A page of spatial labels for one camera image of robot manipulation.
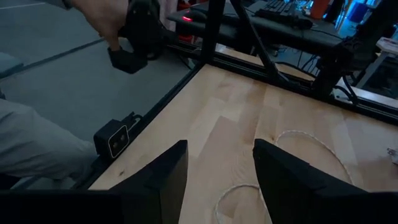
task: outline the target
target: wooden table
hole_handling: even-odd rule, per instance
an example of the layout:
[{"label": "wooden table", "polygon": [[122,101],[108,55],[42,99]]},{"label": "wooden table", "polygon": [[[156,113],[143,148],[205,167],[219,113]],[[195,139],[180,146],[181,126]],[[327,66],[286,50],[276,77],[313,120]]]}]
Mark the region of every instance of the wooden table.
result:
[{"label": "wooden table", "polygon": [[[111,188],[178,140],[188,139],[188,182],[180,223],[216,223],[213,210],[224,190],[239,183],[257,183],[252,159],[254,138],[273,142],[290,129],[314,134],[334,149],[358,187],[370,191],[398,189],[398,167],[386,151],[398,147],[395,126],[210,65],[203,67],[91,189]],[[279,145],[311,165],[348,180],[338,161],[313,140],[292,135],[281,139]],[[220,209],[224,223],[270,223],[254,189],[231,193]]]}]

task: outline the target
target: metal leg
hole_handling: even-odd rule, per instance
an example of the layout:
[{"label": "metal leg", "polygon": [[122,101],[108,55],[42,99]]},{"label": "metal leg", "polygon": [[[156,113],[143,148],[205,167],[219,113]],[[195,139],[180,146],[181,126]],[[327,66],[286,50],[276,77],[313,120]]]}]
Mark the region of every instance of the metal leg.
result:
[{"label": "metal leg", "polygon": [[217,44],[217,35],[220,32],[225,0],[210,0],[206,21],[205,36],[203,38],[201,61],[210,62],[213,59]]},{"label": "metal leg", "polygon": [[363,88],[365,86],[366,82],[372,77],[373,73],[379,68],[381,63],[383,63],[384,59],[389,55],[388,52],[381,52],[381,55],[372,63],[369,65],[369,67],[366,69],[365,75],[363,78],[358,82],[358,84],[355,86],[356,88]]},{"label": "metal leg", "polygon": [[266,53],[266,48],[264,44],[261,42],[261,39],[254,28],[253,24],[250,21],[250,18],[242,5],[241,0],[231,0],[231,4],[234,7],[237,15],[239,16],[240,23],[243,27],[245,27],[245,32],[247,32],[248,36],[250,36],[253,41],[254,47],[257,49],[257,53],[260,56],[261,62],[264,65],[265,69],[272,75],[274,78],[278,78],[285,82],[289,80],[281,73],[279,73],[278,69],[275,66],[275,63],[271,61],[268,54]]}]

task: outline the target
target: black metal frame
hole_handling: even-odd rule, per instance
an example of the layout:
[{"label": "black metal frame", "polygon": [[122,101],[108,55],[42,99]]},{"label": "black metal frame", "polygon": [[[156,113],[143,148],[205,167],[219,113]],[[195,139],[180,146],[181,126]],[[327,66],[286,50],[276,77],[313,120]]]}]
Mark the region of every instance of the black metal frame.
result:
[{"label": "black metal frame", "polygon": [[[220,13],[222,14],[224,8],[224,3],[222,2],[224,2],[224,0],[214,1],[214,3],[209,6],[208,15],[211,16],[212,14],[220,14]],[[262,52],[262,54],[259,54],[259,56],[263,64],[265,65],[265,68],[258,65],[254,65],[253,63],[245,62],[243,60],[234,57],[228,57],[217,53],[209,54],[208,52],[202,52],[201,57],[207,58],[209,64],[229,70],[231,72],[240,75],[244,75],[249,78],[253,78],[255,80],[259,80],[261,82],[275,85],[277,87],[301,94],[303,96],[311,97],[316,100],[320,100],[325,103],[329,103],[331,105],[339,106],[340,108],[350,110],[355,113],[369,116],[371,118],[378,119],[380,121],[398,126],[397,108],[383,105],[378,102],[373,102],[361,97],[358,97],[358,104],[356,105],[352,103],[342,102],[340,100],[334,99],[333,96],[329,95],[330,92],[328,94],[321,94],[319,91],[314,91],[312,82],[305,80],[303,78],[293,77],[287,74],[282,74],[284,75],[284,77],[280,78],[281,75],[280,73],[279,76],[276,77],[275,74],[278,73],[278,71],[276,70],[273,63],[269,60],[269,57],[267,55],[264,55],[266,54],[266,52],[263,50],[260,38],[256,30],[253,28],[248,18],[248,15],[246,14],[246,11],[244,10],[243,6],[240,3],[240,0],[231,0],[231,4],[234,6],[235,11],[237,12],[239,18],[244,23],[244,26],[249,28],[248,32],[250,32],[253,41],[255,41],[256,43],[255,46],[257,47],[257,49],[259,49],[260,52]],[[221,23],[221,21],[217,22],[217,21],[208,20],[208,23],[214,25]],[[210,30],[206,31],[207,33],[204,38],[205,40],[207,38],[213,40],[214,38],[212,37],[217,35],[216,32],[215,33],[210,32]],[[214,43],[204,42],[203,45],[205,44],[208,44],[206,46],[207,48],[215,46]]]},{"label": "black metal frame", "polygon": [[[240,4],[240,0],[231,0],[238,16],[246,23],[251,22]],[[175,87],[173,87],[130,131],[131,142],[140,135],[140,133],[152,122],[152,120],[172,101],[172,99],[182,90],[182,88],[201,70],[206,64],[214,65],[225,70],[249,77],[260,82],[268,83],[279,88],[283,88],[294,93],[301,94],[322,102],[338,106],[340,108],[350,110],[374,119],[378,119],[389,124],[398,126],[398,110],[390,106],[382,105],[367,99],[358,98],[358,104],[345,103],[334,99],[331,95],[322,95],[312,88],[312,81],[295,77],[286,73],[279,72],[274,63],[269,60],[264,47],[252,26],[248,29],[254,41],[255,46],[260,49],[259,54],[265,67],[247,62],[229,55],[215,52],[216,36],[220,29],[221,16],[223,14],[225,0],[210,0],[208,11],[208,20],[206,22],[206,34],[201,48],[201,54],[194,51],[198,48],[195,45],[179,42],[168,45],[168,48],[185,57],[199,59],[200,62],[192,69]],[[74,188],[87,189],[90,185],[108,168],[108,163],[102,163],[101,158],[97,159],[93,164],[94,172],[83,182],[77,183]]]}]

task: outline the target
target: electronic device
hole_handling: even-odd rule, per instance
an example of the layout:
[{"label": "electronic device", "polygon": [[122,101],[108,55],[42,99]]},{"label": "electronic device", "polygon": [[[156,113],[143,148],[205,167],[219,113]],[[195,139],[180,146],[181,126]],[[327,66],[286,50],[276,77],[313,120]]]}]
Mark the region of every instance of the electronic device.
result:
[{"label": "electronic device", "polygon": [[205,13],[197,10],[189,10],[182,17],[187,22],[206,22],[207,16]]},{"label": "electronic device", "polygon": [[273,224],[397,221],[398,193],[368,193],[262,139],[253,158]]},{"label": "electronic device", "polygon": [[0,191],[1,223],[177,224],[187,184],[187,141],[110,190]]},{"label": "electronic device", "polygon": [[108,48],[108,55],[114,68],[129,74],[134,74],[148,65],[146,58],[138,57],[122,48],[117,51],[112,51]]},{"label": "electronic device", "polygon": [[311,29],[313,22],[295,15],[295,3],[284,1],[268,1],[256,4],[258,9],[254,16],[275,21],[300,30]]},{"label": "electronic device", "polygon": [[130,145],[129,131],[141,119],[132,112],[122,121],[112,119],[94,134],[95,148],[103,162],[111,163]]},{"label": "electronic device", "polygon": [[269,14],[277,14],[281,16],[292,16],[295,11],[294,2],[285,2],[280,0],[267,1],[265,6],[260,9],[261,11],[267,12]]}]

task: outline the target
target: gray pants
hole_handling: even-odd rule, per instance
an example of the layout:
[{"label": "gray pants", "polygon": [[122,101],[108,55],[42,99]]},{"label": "gray pants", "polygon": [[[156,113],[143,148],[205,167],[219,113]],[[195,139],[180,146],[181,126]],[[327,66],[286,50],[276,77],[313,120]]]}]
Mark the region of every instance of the gray pants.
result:
[{"label": "gray pants", "polygon": [[0,174],[78,179],[96,158],[94,145],[38,115],[0,99]]}]

